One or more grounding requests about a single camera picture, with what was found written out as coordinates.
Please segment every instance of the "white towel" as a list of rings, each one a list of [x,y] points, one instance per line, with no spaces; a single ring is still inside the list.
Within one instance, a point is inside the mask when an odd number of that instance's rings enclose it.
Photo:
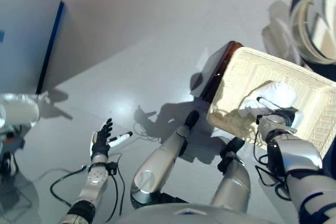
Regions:
[[[281,81],[274,81],[254,90],[244,98],[239,107],[239,114],[245,117],[248,113],[251,113],[254,117],[257,117],[257,115],[272,112],[271,109],[257,101],[258,97],[262,97],[281,108],[289,108],[295,102],[297,96],[290,85]]]

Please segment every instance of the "wall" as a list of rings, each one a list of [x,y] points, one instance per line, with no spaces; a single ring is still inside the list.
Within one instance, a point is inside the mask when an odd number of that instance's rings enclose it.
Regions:
[[[0,91],[35,93],[59,0],[0,0]]]

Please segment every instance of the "white marker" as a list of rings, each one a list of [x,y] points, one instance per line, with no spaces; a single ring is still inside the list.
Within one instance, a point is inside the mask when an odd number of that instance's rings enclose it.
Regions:
[[[133,135],[133,133],[131,131],[122,134],[120,136],[115,136],[113,138],[111,138],[109,140],[109,146],[111,148],[116,147],[117,145],[121,144],[122,142],[126,141],[127,139],[129,139],[131,136]]]
[[[258,97],[257,101],[260,102],[262,105],[264,105],[266,108],[268,108],[270,110],[279,110],[279,109],[281,109],[279,106],[277,106],[274,103],[266,100],[263,97]]]

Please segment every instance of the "white wicker basket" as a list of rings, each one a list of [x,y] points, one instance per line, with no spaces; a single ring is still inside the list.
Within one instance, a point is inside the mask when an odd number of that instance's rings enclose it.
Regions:
[[[266,53],[241,47],[233,54],[208,111],[210,124],[253,143],[257,124],[238,113],[243,99],[272,81],[291,85],[293,107],[304,113],[296,136],[313,143],[324,156],[336,134],[336,82]],[[257,145],[266,148],[260,139]]]

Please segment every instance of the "white floor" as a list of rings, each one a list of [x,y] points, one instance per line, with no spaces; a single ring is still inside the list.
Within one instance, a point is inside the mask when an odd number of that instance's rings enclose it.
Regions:
[[[269,23],[268,7],[278,0],[64,1],[67,10],[45,83],[58,110],[43,115],[26,136],[25,149],[16,154],[22,173],[16,184],[24,186],[22,192],[29,195],[33,206],[15,223],[56,223],[67,212],[49,193],[50,184],[65,174],[56,168],[75,170],[88,164],[91,133],[110,116],[115,134],[137,132],[118,150],[123,153],[120,167],[126,181],[123,214],[134,211],[131,180],[158,147],[155,138],[164,137],[198,106],[189,94],[191,76],[230,40],[264,50],[261,31]],[[143,136],[144,130],[136,123],[141,122],[135,116],[138,106],[145,113],[156,112],[148,115],[153,121],[161,109],[168,111],[165,122],[155,124],[152,137]],[[219,156],[208,150],[214,142],[207,141],[201,141],[198,148],[191,146],[190,159],[177,160],[165,192],[189,202],[210,201],[222,175],[216,168]],[[251,177],[248,213],[275,223],[297,223],[291,203],[278,199],[258,181],[251,146],[239,154]],[[74,200],[84,177],[69,178],[56,189]],[[33,185],[27,186],[27,180]],[[113,204],[114,185],[110,183],[95,223],[107,219]]]

